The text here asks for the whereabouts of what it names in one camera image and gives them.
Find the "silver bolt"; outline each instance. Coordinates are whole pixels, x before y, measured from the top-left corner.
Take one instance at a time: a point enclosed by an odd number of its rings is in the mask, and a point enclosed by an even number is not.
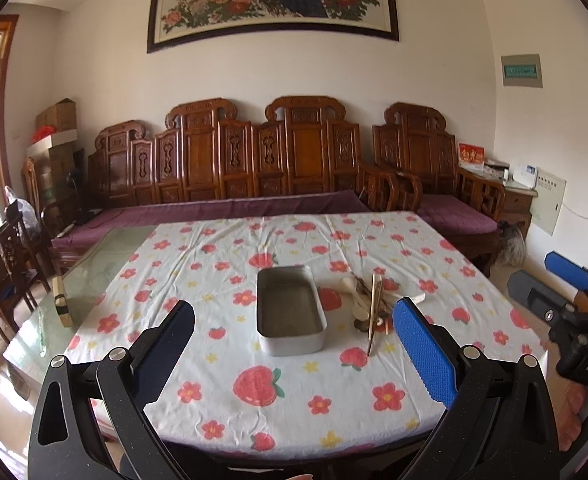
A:
[[[125,357],[127,353],[125,348],[115,348],[110,352],[110,360],[111,361],[120,361]]]
[[[533,355],[526,355],[523,358],[523,362],[530,368],[536,368],[538,366],[538,361]]]
[[[57,355],[56,357],[52,358],[52,361],[50,361],[50,365],[52,365],[52,368],[61,368],[64,363],[64,355]]]
[[[468,359],[478,359],[481,357],[481,352],[475,346],[466,346],[463,348],[463,355]]]

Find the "plastic bag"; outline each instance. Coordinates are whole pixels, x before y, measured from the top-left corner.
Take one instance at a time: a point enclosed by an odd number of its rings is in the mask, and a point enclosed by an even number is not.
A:
[[[30,239],[36,238],[40,234],[40,222],[32,204],[27,200],[18,198],[14,190],[9,186],[5,186],[5,196],[7,196],[7,202],[10,204],[18,200],[18,211],[23,214],[23,223],[25,224],[27,235]]]

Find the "strawberry print tablecloth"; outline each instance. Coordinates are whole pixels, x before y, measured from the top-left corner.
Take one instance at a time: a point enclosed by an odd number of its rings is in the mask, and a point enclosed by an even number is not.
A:
[[[324,348],[271,357],[256,332],[260,269],[310,267],[327,316]],[[543,358],[538,337],[452,245],[407,212],[161,224],[110,283],[70,343],[72,362],[129,347],[177,298],[196,330],[146,415],[164,440],[212,453],[295,459],[369,449],[431,430],[443,405],[430,399],[395,333],[353,326],[349,272],[384,279],[387,299],[414,296],[430,322],[489,358]],[[96,406],[107,421],[104,408]]]

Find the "white wall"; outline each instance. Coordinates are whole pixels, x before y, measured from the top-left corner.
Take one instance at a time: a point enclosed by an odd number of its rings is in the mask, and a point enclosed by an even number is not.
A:
[[[90,0],[61,21],[55,100],[77,102],[82,145],[129,119],[162,131],[176,104],[233,100],[264,120],[281,95],[341,100],[347,119],[371,125],[395,101],[438,108],[460,140],[494,145],[496,83],[483,0],[397,0],[401,42],[328,32],[255,32],[146,54],[150,0]]]
[[[12,188],[24,196],[21,168],[32,143],[36,115],[54,104],[54,53],[61,12],[10,4],[2,14],[18,14],[5,84],[5,146]]]
[[[588,11],[579,0],[485,0],[496,62],[494,155],[567,180],[564,203],[588,218]],[[501,56],[540,54],[543,88],[503,87]],[[528,253],[588,266],[588,220],[562,207],[554,235],[532,226]]]

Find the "silver box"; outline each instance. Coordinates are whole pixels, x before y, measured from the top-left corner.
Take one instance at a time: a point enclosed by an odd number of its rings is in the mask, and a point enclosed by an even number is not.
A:
[[[258,273],[256,329],[273,356],[318,352],[327,320],[309,267],[273,267]]]

